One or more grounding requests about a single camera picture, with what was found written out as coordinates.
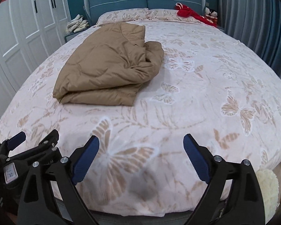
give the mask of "red garment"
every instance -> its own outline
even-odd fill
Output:
[[[211,25],[216,27],[216,24],[209,22],[206,18],[200,16],[199,14],[197,14],[194,10],[190,9],[188,6],[183,5],[181,3],[176,3],[175,9],[179,10],[177,12],[177,15],[180,17],[194,17],[195,19],[207,24],[207,25]]]

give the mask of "white wardrobe door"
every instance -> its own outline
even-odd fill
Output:
[[[12,1],[0,4],[0,65],[15,91],[36,68],[27,55],[12,13]]]
[[[68,1],[67,0],[53,0],[54,12],[57,17],[60,32],[64,37],[66,35],[67,23],[70,21],[70,15],[68,13]]]
[[[54,17],[54,2],[53,0],[36,0],[36,4],[38,9],[37,18],[50,45],[49,53],[52,54],[64,44],[58,29],[58,23]]]
[[[16,91],[13,89],[0,67],[0,118],[13,99],[15,93]]]
[[[31,62],[37,68],[49,56],[50,48],[37,19],[37,3],[35,0],[11,1],[17,29]]]

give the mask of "pile of white cloth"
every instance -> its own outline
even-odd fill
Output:
[[[76,18],[72,19],[67,25],[67,34],[79,32],[84,30],[85,28],[89,27],[90,24],[87,20],[83,20],[83,16],[77,15]]]

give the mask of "curtain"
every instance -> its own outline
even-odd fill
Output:
[[[240,40],[281,78],[281,2],[219,0],[218,23]]]

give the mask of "blue gripper pad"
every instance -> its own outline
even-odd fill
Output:
[[[96,157],[96,154],[98,153],[99,146],[99,139],[96,136],[92,136],[84,147],[77,148],[71,155],[71,157],[75,156],[75,154],[79,155],[72,165],[72,183],[74,185],[83,181],[87,171]]]
[[[25,140],[26,140],[26,134],[23,131],[21,131],[20,133],[16,134],[14,137],[8,140],[8,144],[7,144],[8,150],[13,151]]]
[[[210,169],[207,161],[200,152],[199,148],[202,147],[200,147],[196,143],[196,141],[190,134],[184,136],[183,147],[193,167],[195,168],[199,178],[209,184],[211,180]]]

